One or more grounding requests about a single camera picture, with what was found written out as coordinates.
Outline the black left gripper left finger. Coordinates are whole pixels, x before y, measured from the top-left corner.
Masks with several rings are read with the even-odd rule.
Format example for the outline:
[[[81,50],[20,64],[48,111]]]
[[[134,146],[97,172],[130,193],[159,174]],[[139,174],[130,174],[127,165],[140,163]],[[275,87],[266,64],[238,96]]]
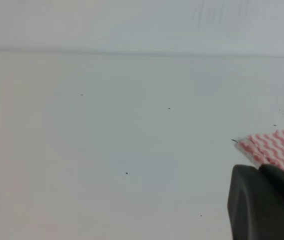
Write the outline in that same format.
[[[234,240],[284,240],[284,200],[259,168],[233,167],[227,209]]]

